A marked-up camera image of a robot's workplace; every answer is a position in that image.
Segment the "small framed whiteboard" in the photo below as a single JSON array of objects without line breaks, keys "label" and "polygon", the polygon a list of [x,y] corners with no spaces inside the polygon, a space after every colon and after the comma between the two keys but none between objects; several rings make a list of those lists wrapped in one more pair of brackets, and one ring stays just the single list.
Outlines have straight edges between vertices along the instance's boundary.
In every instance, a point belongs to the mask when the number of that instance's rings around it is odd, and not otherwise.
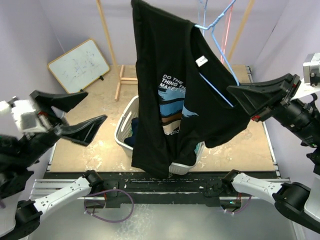
[{"label": "small framed whiteboard", "polygon": [[84,90],[110,70],[91,38],[48,63],[47,68],[67,93]]}]

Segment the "black printed t shirt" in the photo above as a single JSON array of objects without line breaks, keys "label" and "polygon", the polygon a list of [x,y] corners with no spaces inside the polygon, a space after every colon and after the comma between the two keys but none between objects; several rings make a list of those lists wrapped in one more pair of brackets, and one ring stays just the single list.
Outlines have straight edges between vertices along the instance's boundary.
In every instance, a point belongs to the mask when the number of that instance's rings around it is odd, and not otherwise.
[{"label": "black printed t shirt", "polygon": [[220,146],[250,117],[228,92],[236,81],[196,25],[133,0],[138,126],[131,165],[165,178],[172,163],[193,166],[196,147]]}]

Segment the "teal t shirt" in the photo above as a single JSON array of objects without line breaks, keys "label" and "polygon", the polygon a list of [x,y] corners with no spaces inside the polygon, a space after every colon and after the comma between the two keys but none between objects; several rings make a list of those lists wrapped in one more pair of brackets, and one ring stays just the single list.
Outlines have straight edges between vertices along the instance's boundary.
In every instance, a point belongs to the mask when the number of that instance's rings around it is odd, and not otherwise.
[{"label": "teal t shirt", "polygon": [[197,155],[197,154],[199,153],[199,151],[202,149],[203,145],[204,145],[203,142],[199,142],[199,143],[196,145],[196,147],[195,147],[195,149],[194,149],[194,152],[195,152],[196,155]]}]

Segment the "light blue wire hanger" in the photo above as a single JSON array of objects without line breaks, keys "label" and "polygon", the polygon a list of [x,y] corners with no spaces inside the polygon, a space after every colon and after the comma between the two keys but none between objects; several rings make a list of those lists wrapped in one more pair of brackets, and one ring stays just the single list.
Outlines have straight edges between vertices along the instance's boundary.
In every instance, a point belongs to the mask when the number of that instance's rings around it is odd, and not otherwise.
[{"label": "light blue wire hanger", "polygon": [[198,0],[198,7],[197,7],[197,18],[198,18],[198,25],[202,30],[205,30],[206,24],[206,13],[208,7],[208,0]]}]

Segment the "white perforated laundry basket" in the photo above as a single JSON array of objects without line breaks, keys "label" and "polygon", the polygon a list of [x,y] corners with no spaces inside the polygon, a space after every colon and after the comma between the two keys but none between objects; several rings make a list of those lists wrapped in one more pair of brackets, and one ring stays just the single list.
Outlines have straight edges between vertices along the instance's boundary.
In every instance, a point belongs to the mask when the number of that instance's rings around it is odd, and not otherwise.
[{"label": "white perforated laundry basket", "polygon": [[[114,132],[115,142],[120,147],[122,147],[124,153],[129,158],[132,158],[133,147],[130,147],[127,144],[125,144],[124,139],[131,135],[131,122],[133,118],[138,117],[138,111],[139,111],[139,96],[136,95],[130,100],[130,102],[124,109]],[[187,174],[192,168],[194,168],[198,164],[199,160],[202,157],[204,148],[205,148],[205,143],[203,142],[202,149],[199,151],[198,154],[196,154],[196,161],[194,165],[188,166],[185,164],[172,162],[171,165],[168,167],[169,173],[176,174],[176,175]]]}]

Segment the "navy blue t shirt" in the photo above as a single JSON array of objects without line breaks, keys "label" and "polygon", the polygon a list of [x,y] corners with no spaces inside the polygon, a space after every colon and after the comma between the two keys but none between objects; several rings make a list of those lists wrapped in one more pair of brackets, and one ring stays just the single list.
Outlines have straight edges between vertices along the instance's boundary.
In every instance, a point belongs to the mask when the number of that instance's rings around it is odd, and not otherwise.
[{"label": "navy blue t shirt", "polygon": [[139,124],[139,118],[135,117],[131,120],[131,135],[124,139],[124,143],[130,147],[134,147],[136,142],[136,135],[138,132],[138,124]]}]

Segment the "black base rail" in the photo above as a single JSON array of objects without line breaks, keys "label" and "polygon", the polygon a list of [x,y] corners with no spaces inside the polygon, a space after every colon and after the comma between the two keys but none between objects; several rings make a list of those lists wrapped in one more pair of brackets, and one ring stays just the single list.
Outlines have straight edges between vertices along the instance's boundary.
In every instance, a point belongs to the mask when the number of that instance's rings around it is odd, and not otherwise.
[{"label": "black base rail", "polygon": [[160,179],[145,172],[100,172],[105,189],[119,189],[106,197],[86,197],[90,205],[119,208],[121,204],[205,205],[218,207],[223,200],[234,200],[237,193],[226,193],[221,180],[225,171],[196,171]]}]

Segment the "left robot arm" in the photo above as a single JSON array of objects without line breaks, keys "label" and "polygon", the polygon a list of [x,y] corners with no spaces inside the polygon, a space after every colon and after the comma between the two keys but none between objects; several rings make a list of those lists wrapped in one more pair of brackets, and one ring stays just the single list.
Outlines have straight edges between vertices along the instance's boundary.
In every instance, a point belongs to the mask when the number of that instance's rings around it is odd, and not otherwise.
[{"label": "left robot arm", "polygon": [[70,125],[56,114],[56,110],[68,113],[87,95],[86,91],[50,94],[35,90],[26,100],[13,97],[1,101],[1,114],[10,114],[21,133],[21,138],[4,134],[0,137],[1,239],[26,239],[55,211],[103,191],[101,176],[95,170],[87,170],[76,179],[35,179],[30,198],[21,198],[34,174],[31,167],[60,139],[85,147],[93,141],[106,115]]}]

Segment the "pink wire hanger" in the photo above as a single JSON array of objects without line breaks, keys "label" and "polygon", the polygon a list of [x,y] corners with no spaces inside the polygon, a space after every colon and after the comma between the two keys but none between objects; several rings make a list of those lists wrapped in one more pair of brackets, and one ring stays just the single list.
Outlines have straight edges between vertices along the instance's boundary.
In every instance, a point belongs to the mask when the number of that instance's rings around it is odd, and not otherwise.
[{"label": "pink wire hanger", "polygon": [[225,23],[224,23],[224,32],[223,32],[222,44],[221,44],[221,49],[222,49],[223,54],[225,53],[227,42],[228,42],[232,12],[233,12],[233,6],[231,6],[230,9],[226,12],[226,19],[225,19]]}]

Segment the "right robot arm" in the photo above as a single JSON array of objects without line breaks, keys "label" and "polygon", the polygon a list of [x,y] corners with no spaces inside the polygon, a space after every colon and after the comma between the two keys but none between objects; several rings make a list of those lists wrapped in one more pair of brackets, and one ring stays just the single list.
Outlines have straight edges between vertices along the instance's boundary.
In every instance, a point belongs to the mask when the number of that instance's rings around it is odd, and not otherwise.
[{"label": "right robot arm", "polygon": [[275,119],[313,151],[306,157],[313,164],[311,186],[293,181],[273,182],[231,170],[221,180],[228,196],[236,193],[257,197],[272,204],[285,218],[315,232],[320,232],[320,110],[316,101],[320,85],[298,75],[286,74],[266,82],[243,83],[227,88],[255,122]]}]

